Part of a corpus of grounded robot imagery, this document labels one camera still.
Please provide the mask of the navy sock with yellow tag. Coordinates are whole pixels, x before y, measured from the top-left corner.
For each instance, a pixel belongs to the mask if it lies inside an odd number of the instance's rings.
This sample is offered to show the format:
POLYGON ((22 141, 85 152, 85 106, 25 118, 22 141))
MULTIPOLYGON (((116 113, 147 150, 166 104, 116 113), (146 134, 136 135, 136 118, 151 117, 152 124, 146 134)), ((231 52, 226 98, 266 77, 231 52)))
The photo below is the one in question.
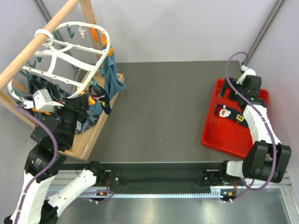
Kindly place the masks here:
POLYGON ((249 127, 241 112, 226 105, 218 104, 214 111, 214 115, 217 115, 220 118, 230 119, 236 124, 241 125, 245 128, 249 127))

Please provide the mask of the teal blue garment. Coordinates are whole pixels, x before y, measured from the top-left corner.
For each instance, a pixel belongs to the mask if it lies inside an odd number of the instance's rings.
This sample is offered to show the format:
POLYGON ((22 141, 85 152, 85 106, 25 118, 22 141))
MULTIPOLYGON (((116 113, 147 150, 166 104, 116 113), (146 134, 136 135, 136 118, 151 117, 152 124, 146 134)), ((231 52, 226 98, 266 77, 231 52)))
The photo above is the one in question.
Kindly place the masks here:
POLYGON ((118 68, 114 60, 113 47, 110 48, 108 56, 104 60, 103 68, 100 70, 101 70, 100 72, 101 76, 105 79, 103 88, 106 90, 111 100, 112 97, 116 95, 116 93, 118 93, 119 91, 125 88, 124 82, 120 81, 117 77, 118 68))

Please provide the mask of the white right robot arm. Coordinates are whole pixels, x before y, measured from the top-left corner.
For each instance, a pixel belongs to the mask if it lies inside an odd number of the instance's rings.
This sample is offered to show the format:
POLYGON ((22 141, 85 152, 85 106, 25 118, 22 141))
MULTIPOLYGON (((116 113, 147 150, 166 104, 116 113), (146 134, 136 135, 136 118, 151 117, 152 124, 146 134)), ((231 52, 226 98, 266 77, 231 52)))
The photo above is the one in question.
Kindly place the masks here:
POLYGON ((280 183, 284 177, 292 151, 273 132, 265 100, 259 97, 261 83, 254 75, 246 75, 242 81, 225 78, 219 91, 219 97, 228 91, 228 99, 237 103, 253 143, 243 161, 223 163, 226 168, 218 173, 222 184, 230 184, 235 177, 280 183))

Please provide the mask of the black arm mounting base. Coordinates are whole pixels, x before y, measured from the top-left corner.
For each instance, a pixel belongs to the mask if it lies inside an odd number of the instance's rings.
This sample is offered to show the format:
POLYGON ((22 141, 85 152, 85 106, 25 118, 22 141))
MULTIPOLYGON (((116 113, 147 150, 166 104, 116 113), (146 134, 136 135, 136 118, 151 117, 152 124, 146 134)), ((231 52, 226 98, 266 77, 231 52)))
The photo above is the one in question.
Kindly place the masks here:
POLYGON ((243 196, 241 178, 226 174, 228 162, 100 163, 101 175, 82 197, 219 198, 232 203, 243 196))

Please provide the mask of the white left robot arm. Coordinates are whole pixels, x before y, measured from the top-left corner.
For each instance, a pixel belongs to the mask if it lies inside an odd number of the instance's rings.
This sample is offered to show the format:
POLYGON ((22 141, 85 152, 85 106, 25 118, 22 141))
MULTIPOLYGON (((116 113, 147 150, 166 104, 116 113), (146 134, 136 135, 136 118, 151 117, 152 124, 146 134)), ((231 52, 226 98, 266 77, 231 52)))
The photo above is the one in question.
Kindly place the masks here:
POLYGON ((62 98, 58 117, 46 116, 37 119, 24 107, 16 110, 36 122, 31 138, 37 143, 29 152, 24 167, 24 182, 17 207, 4 219, 6 224, 54 224, 64 210, 86 189, 105 182, 106 174, 97 161, 88 163, 81 174, 57 194, 47 197, 48 189, 63 165, 66 157, 59 151, 72 147, 77 120, 87 114, 88 95, 77 98, 62 98))

